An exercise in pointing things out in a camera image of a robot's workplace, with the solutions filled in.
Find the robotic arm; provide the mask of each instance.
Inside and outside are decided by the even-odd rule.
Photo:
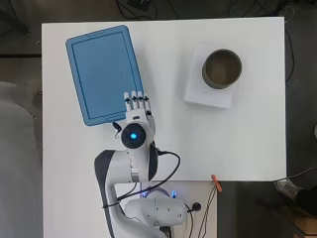
[[[176,224],[181,224],[186,217],[184,204],[177,199],[173,202],[166,202],[169,198],[153,198],[148,202],[141,202],[143,199],[133,200],[128,207],[130,212],[135,209],[131,207],[147,206],[150,209],[142,209],[148,225],[139,223],[127,217],[120,207],[115,184],[128,182],[147,182],[152,180],[158,169],[158,150],[155,145],[154,136],[156,132],[155,120],[152,116],[150,101],[142,92],[124,94],[127,113],[127,125],[123,128],[121,140],[127,148],[125,151],[106,150],[95,159],[95,172],[98,179],[103,208],[108,223],[109,232],[112,238],[165,238],[164,234],[150,225],[160,224],[157,215],[159,207],[170,206],[177,213]]]

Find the cable connector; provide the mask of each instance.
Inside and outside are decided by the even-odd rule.
[[[168,154],[168,152],[166,152],[166,151],[160,151],[159,148],[157,148],[157,151],[158,151],[159,156],[163,156],[163,155]]]
[[[212,175],[212,176],[211,176],[211,179],[213,179],[213,181],[215,182],[215,186],[217,187],[217,190],[218,190],[219,192],[221,192],[221,191],[222,191],[222,187],[221,187],[221,185],[219,184],[219,182],[217,181],[216,176],[215,176],[215,175]]]
[[[113,122],[112,126],[117,130],[115,138],[118,139],[118,134],[122,131],[122,127],[117,122]]]
[[[201,204],[199,202],[195,202],[192,204],[191,209],[187,210],[187,212],[200,211],[200,210],[201,210]]]

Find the white table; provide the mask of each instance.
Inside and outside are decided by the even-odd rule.
[[[105,149],[123,147],[114,139],[111,125],[84,125],[65,41],[122,24],[130,29],[144,88],[152,101],[156,143],[182,157],[173,180],[210,180],[211,174],[225,180],[285,176],[282,18],[44,24],[46,238],[109,237],[93,161]],[[229,110],[183,101],[191,54],[198,43],[241,49],[244,71]],[[165,178],[175,162],[168,156],[159,160],[156,179]],[[187,184],[184,201],[205,203],[210,184],[196,193],[192,192],[195,185]],[[215,223],[210,227],[214,237]]]

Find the tablet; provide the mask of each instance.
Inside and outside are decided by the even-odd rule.
[[[84,123],[125,119],[124,92],[144,92],[128,28],[68,39],[66,49]]]

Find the white box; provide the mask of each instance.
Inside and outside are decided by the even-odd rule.
[[[230,108],[233,90],[235,90],[236,84],[239,83],[239,80],[227,88],[215,89],[207,85],[202,77],[202,67],[208,56],[221,49],[236,52],[236,50],[229,49],[228,47],[220,47],[214,44],[197,44],[195,46],[190,65],[190,74],[186,86],[185,101],[208,106]]]

